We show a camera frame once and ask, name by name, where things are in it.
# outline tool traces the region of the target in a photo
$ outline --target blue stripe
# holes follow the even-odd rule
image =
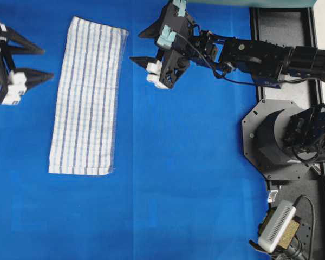
[[[81,39],[83,39],[84,37],[84,33],[85,33],[85,25],[83,25],[82,28],[82,33],[81,33]],[[77,49],[78,52],[79,50],[82,50],[84,46],[84,41],[81,41],[80,47]],[[81,70],[81,61],[82,61],[82,55],[79,53],[79,58],[78,58],[78,69],[76,71],[76,76],[75,76],[75,82],[73,83],[73,87],[75,88],[75,91],[71,93],[71,98],[73,99],[72,105],[71,105],[71,119],[70,122],[74,122],[75,119],[75,112],[76,112],[76,100],[79,100],[80,96],[77,94],[78,91],[78,86],[80,86],[80,84],[77,84],[79,78],[80,78],[80,70]],[[67,158],[66,158],[66,163],[67,165],[71,165],[70,163],[70,155],[73,152],[72,147],[70,147],[70,143],[74,144],[75,141],[72,140],[72,133],[74,131],[74,127],[71,127],[71,132],[70,132],[70,136],[69,136],[69,147],[67,149]]]
[[[87,142],[86,170],[87,170],[87,168],[88,168],[88,162],[89,162],[89,145],[90,145],[90,135],[91,135],[91,133],[92,133],[93,107],[94,107],[94,92],[95,92],[96,78],[97,78],[97,76],[98,76],[98,62],[99,62],[99,52],[100,52],[100,41],[101,41],[101,36],[102,36],[102,26],[100,27],[99,41],[97,42],[97,53],[96,53],[95,75],[94,75],[93,92],[92,92],[92,104],[91,104],[91,107],[90,107],[90,122],[89,122],[88,142]]]
[[[66,129],[67,129],[67,120],[68,120],[68,111],[69,111],[69,102],[70,102],[70,92],[71,92],[71,86],[74,78],[74,70],[75,70],[75,56],[76,56],[76,47],[77,47],[77,42],[78,42],[78,32],[79,32],[79,25],[80,25],[80,19],[77,22],[77,27],[76,27],[76,40],[75,40],[75,49],[74,49],[74,58],[72,61],[72,68],[71,68],[71,79],[70,79],[70,84],[68,88],[68,94],[67,94],[67,104],[66,104],[66,118],[65,118],[65,128],[63,132],[63,143],[61,146],[61,156],[60,156],[60,173],[62,172],[62,165],[63,165],[63,156],[64,156],[64,148],[65,148],[65,137],[66,137]]]
[[[75,165],[76,165],[76,155],[77,155],[77,147],[78,147],[78,134],[79,134],[79,128],[80,128],[80,117],[81,117],[81,107],[82,107],[82,96],[83,96],[83,88],[85,83],[85,75],[87,70],[87,57],[88,57],[88,48],[89,48],[89,36],[90,36],[90,22],[88,26],[88,35],[87,35],[87,46],[86,46],[86,53],[84,57],[84,71],[82,75],[82,86],[81,86],[81,93],[80,93],[80,103],[78,106],[78,118],[77,118],[77,126],[76,126],[76,144],[75,144],[75,150],[74,150],[74,163],[72,168],[72,174],[75,174]]]
[[[114,93],[114,98],[115,98],[115,84],[116,84],[116,78],[114,80],[114,88],[111,88],[110,89],[110,94],[109,94],[109,104],[108,104],[108,107],[109,107],[109,111],[108,111],[108,117],[106,119],[106,141],[105,141],[105,152],[107,153],[108,152],[108,139],[109,139],[109,130],[110,130],[110,124],[111,124],[111,107],[112,107],[112,93]],[[109,162],[111,163],[111,151],[109,151],[109,153],[107,154],[107,156],[109,157]]]
[[[100,69],[100,75],[101,75],[101,82],[99,83],[99,94],[97,95],[97,106],[95,108],[93,108],[93,110],[96,112],[96,120],[95,120],[95,130],[94,130],[94,140],[97,139],[98,137],[98,127],[99,127],[99,120],[98,120],[98,115],[99,115],[99,112],[102,113],[103,111],[103,106],[101,106],[101,103],[100,103],[100,100],[102,99],[102,95],[100,95],[101,93],[101,90],[103,89],[103,91],[105,91],[105,87],[103,87],[103,77],[102,77],[102,73],[103,73],[103,69],[104,69],[104,61],[105,61],[105,56],[107,56],[107,59],[109,59],[109,54],[110,54],[111,50],[108,48],[108,50],[106,51],[106,45],[104,45],[104,52],[103,52],[103,57],[102,57],[102,62],[101,62],[101,69]],[[92,160],[92,168],[96,168],[96,160],[95,160],[96,156],[94,154],[93,156],[93,160]]]
[[[81,134],[81,140],[79,142],[79,152],[80,152],[80,155],[81,155],[81,158],[83,157],[83,155],[86,153],[85,151],[85,135],[86,135],[86,120],[87,120],[87,114],[88,114],[88,97],[89,97],[89,91],[90,91],[90,79],[92,78],[92,71],[93,71],[93,60],[94,60],[94,43],[95,43],[95,39],[96,39],[96,33],[94,32],[95,30],[95,24],[94,24],[94,28],[92,28],[92,34],[93,34],[93,40],[91,42],[91,44],[89,45],[90,46],[90,65],[88,66],[89,69],[88,69],[88,77],[87,78],[87,82],[84,81],[84,86],[85,86],[85,94],[84,94],[84,100],[85,100],[85,105],[83,106],[83,111],[82,111],[82,114],[81,114],[81,118],[82,118],[82,131],[80,132]],[[87,172],[87,168],[84,167],[83,164],[80,165],[82,168],[84,168],[84,174],[85,175],[88,175],[88,172]]]
[[[73,30],[73,24],[70,25],[69,27],[69,33],[70,33],[70,38],[68,39],[68,43],[71,43],[70,45],[72,46],[72,36],[74,35],[73,32],[70,32]],[[67,75],[68,75],[68,72],[69,72],[69,66],[68,64],[71,62],[71,47],[70,48],[67,48],[67,52],[65,53],[66,55],[66,68],[65,68],[65,72],[64,72],[64,81],[66,81],[67,79]],[[61,115],[62,115],[62,111],[63,111],[63,107],[62,107],[62,102],[61,100],[59,100],[59,93],[62,92],[62,89],[58,90],[58,99],[57,99],[57,104],[56,104],[56,109],[55,109],[55,114],[57,113],[58,109],[59,109],[59,116],[58,118],[60,119],[61,118]],[[55,122],[54,122],[56,126],[56,133],[53,133],[53,137],[55,137],[55,149],[54,149],[54,160],[53,162],[51,162],[53,165],[57,165],[57,157],[56,157],[56,153],[58,151],[58,146],[59,146],[59,133],[60,133],[60,128],[61,128],[61,123],[59,120],[57,120],[57,117],[55,118]]]
[[[112,47],[112,38],[113,38],[113,28],[110,29],[110,40],[109,40],[109,49],[111,51]],[[103,112],[102,112],[102,120],[101,120],[101,135],[100,135],[100,148],[99,148],[99,166],[97,168],[97,174],[99,175],[99,170],[101,168],[101,154],[102,154],[102,139],[103,139],[103,123],[105,120],[105,103],[106,103],[106,90],[107,90],[107,78],[109,71],[109,60],[111,56],[108,54],[107,67],[106,67],[106,76],[105,76],[105,93],[103,94]]]
[[[117,122],[117,106],[118,106],[118,93],[119,93],[119,78],[121,73],[121,66],[123,62],[126,40],[127,40],[127,33],[121,32],[121,36],[123,36],[121,47],[120,47],[120,54],[119,54],[119,64],[117,70],[117,78],[116,78],[116,86],[115,86],[115,99],[114,99],[114,116],[113,116],[113,125],[112,125],[112,141],[111,141],[111,150],[110,150],[110,164],[109,164],[109,171],[113,170],[113,162],[114,162],[114,148],[115,148],[115,132],[116,132],[116,122]]]

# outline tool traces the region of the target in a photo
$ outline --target robotic arm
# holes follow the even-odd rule
[[[198,35],[194,33],[195,28],[199,29]],[[158,53],[155,58],[131,57],[131,60],[149,72],[147,80],[158,88],[172,89],[189,68],[190,61],[212,69],[219,79],[229,80],[226,74],[239,69],[250,73],[254,82],[235,83],[280,88],[284,83],[309,79],[325,81],[325,50],[280,47],[201,30],[186,11],[186,0],[170,0],[162,9],[159,19],[139,37],[154,39]],[[218,62],[217,45],[223,45]],[[286,75],[300,79],[286,81]]]
[[[10,27],[0,23],[0,104],[16,105],[21,96],[32,87],[53,77],[45,73],[27,68],[16,68],[12,55],[43,54],[44,50],[36,46]]]

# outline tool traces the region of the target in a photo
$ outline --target white device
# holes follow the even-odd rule
[[[17,105],[21,101],[21,96],[27,91],[27,77],[23,72],[14,72],[9,74],[8,92],[2,101],[3,105]]]
[[[266,252],[273,253],[279,241],[281,240],[290,221],[295,216],[296,208],[292,202],[287,200],[281,201],[275,213],[272,215],[267,226],[261,233],[258,245]]]
[[[147,81],[153,83],[157,88],[168,89],[164,84],[160,82],[161,68],[163,64],[161,61],[157,60],[156,63],[148,63],[146,71],[149,72],[147,76]]]

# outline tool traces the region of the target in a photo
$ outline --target metal mount plate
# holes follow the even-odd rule
[[[302,243],[303,245],[303,250],[305,252],[309,252],[309,247],[310,247],[310,238],[311,238],[311,232],[312,228],[311,226],[305,222],[301,221],[300,227],[298,228],[296,232],[296,237],[298,240]]]
[[[292,181],[313,179],[311,174],[307,174],[312,164],[273,165],[255,145],[256,129],[269,114],[296,107],[298,106],[293,101],[263,99],[242,120],[244,156],[261,172],[266,180]]]

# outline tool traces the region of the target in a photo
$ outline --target striped towel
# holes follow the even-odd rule
[[[49,173],[111,173],[127,36],[126,30],[73,18],[58,89]]]

